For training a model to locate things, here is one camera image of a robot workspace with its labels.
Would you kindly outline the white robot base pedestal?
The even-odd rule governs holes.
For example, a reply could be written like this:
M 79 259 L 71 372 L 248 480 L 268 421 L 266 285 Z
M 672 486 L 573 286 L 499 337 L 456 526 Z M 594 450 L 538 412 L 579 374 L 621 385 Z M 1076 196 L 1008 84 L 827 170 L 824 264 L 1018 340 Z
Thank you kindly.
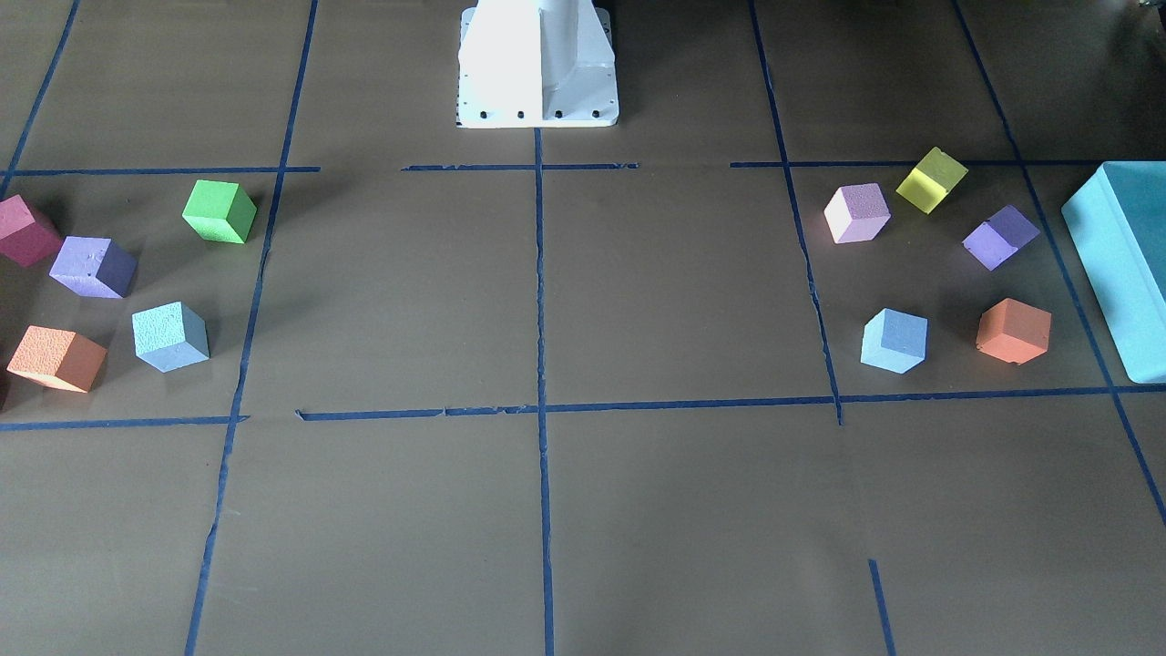
M 620 117 L 609 10 L 479 1 L 461 15 L 461 128 L 607 128 Z

